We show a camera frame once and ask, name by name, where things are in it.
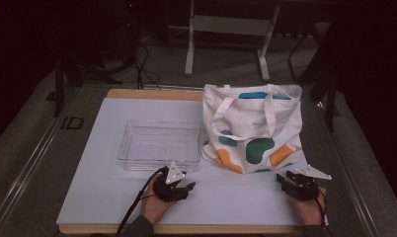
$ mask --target wire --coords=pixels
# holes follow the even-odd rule
[[[318,200],[318,197],[315,196],[315,194],[313,194],[313,192],[310,190],[310,188],[309,188],[306,184],[303,184],[303,185],[304,185],[304,187],[309,191],[309,193],[312,195],[313,199],[315,200],[316,204],[317,204],[318,207],[319,207],[319,212],[321,213],[321,218],[322,218],[321,226],[327,230],[328,234],[329,234],[331,237],[334,237],[334,234],[332,233],[331,229],[329,228],[329,225],[325,225],[325,215],[326,215],[326,213],[327,213],[327,207],[328,207],[326,196],[324,195],[324,193],[323,193],[321,190],[318,189],[318,192],[319,192],[319,193],[322,195],[322,197],[324,198],[325,208],[323,208],[322,205],[321,205],[321,203],[320,203],[319,200]]]
[[[165,169],[165,167],[155,171],[155,173],[153,173],[153,175],[151,175],[149,177],[149,179],[147,180],[147,182],[145,183],[145,185],[143,186],[143,188],[139,191],[139,193],[137,194],[136,199],[134,200],[133,204],[130,206],[130,208],[128,209],[127,213],[124,216],[124,219],[122,220],[121,224],[119,225],[119,229],[118,232],[116,233],[117,236],[119,236],[121,234],[122,228],[125,226],[125,223],[127,222],[128,218],[130,217],[131,213],[134,211],[134,209],[136,208],[137,204],[142,200],[142,195],[143,192],[146,190],[146,187],[149,185],[149,183],[152,181],[152,179],[160,172],[163,172]]]
[[[153,194],[153,195],[150,195],[150,196],[143,197],[143,198],[141,198],[141,200],[143,200],[143,199],[146,199],[146,198],[151,198],[151,197],[154,197],[154,196],[156,196],[156,194]]]

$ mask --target dark background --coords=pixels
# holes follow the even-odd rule
[[[123,20],[121,2],[87,3],[0,0],[0,134],[38,82],[54,68],[57,55],[46,40],[46,27],[54,26],[60,41],[89,63],[101,65],[102,57],[116,51]],[[220,7],[225,12],[218,13],[266,18],[271,6],[258,4],[235,1],[231,7]],[[214,6],[214,2],[204,1],[197,11],[208,13]],[[168,25],[188,25],[188,1],[149,0],[142,1],[141,7],[142,25],[163,39]],[[304,20],[332,20],[336,14],[334,9],[284,6],[276,31],[306,34]],[[322,70],[329,63],[338,68],[338,88],[397,196],[397,1],[371,2],[368,7],[344,11],[334,24],[311,67]],[[130,53],[129,48],[122,47],[119,56]]]

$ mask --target chair leg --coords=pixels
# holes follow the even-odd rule
[[[325,123],[328,125],[331,132],[334,132],[333,117],[335,109],[335,95],[337,92],[338,76],[331,75],[331,84],[328,89],[327,110],[325,113]]]
[[[296,46],[291,51],[291,53],[288,55],[287,64],[290,67],[290,72],[291,72],[291,76],[293,77],[293,80],[296,80],[296,75],[294,74],[293,65],[291,65],[291,56],[297,50],[297,48],[300,46],[300,44],[303,42],[303,40],[304,40],[304,37],[301,37],[299,39],[299,41],[297,42]]]

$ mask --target transparent tray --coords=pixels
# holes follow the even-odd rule
[[[126,170],[158,170],[174,161],[180,170],[199,168],[199,124],[130,120],[125,127],[119,159]]]

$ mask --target human hand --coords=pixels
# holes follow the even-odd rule
[[[140,214],[146,217],[153,225],[161,221],[167,210],[177,203],[176,201],[166,202],[155,195],[153,183],[159,176],[155,176],[149,183],[146,192],[143,194],[142,208],[140,210]]]
[[[327,190],[323,187],[319,187],[319,191],[322,194],[319,194],[318,201],[322,206],[322,212],[325,213],[326,202],[325,197],[327,194]],[[304,225],[321,225],[323,220],[323,215],[319,210],[319,206],[314,199],[312,200],[297,200],[293,197],[290,197],[291,202],[293,202],[294,207],[296,209],[297,215]]]

